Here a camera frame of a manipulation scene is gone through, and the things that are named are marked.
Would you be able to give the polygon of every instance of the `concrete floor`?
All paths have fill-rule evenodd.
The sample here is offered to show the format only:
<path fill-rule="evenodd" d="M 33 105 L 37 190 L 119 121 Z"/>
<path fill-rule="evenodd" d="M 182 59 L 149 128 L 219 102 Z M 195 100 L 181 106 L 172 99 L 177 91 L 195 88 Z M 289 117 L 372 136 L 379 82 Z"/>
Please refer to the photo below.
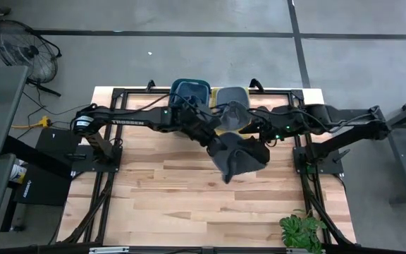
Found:
<path fill-rule="evenodd" d="M 34 28 L 144 31 L 292 32 L 286 0 L 0 0 L 13 8 L 10 19 Z M 294 0 L 301 32 L 406 34 L 406 0 Z M 97 85 L 170 85 L 190 77 L 212 85 L 302 87 L 293 39 L 222 37 L 48 36 L 63 52 L 49 87 L 61 98 L 42 95 L 51 111 L 86 104 Z M 406 40 L 303 40 L 312 87 L 338 108 L 378 104 L 385 116 L 406 102 Z M 37 93 L 27 87 L 32 96 Z M 26 123 L 36 106 L 22 98 L 14 123 Z M 39 119 L 38 113 L 33 119 Z M 74 113 L 54 117 L 70 121 Z M 22 138 L 34 145 L 39 131 Z M 406 250 L 406 205 L 388 200 L 406 193 L 402 169 L 387 140 L 361 141 L 343 159 L 347 198 L 357 242 Z M 54 221 L 29 207 L 27 224 L 43 223 L 2 236 L 7 246 L 46 243 Z M 59 219 L 60 211 L 48 211 Z"/>

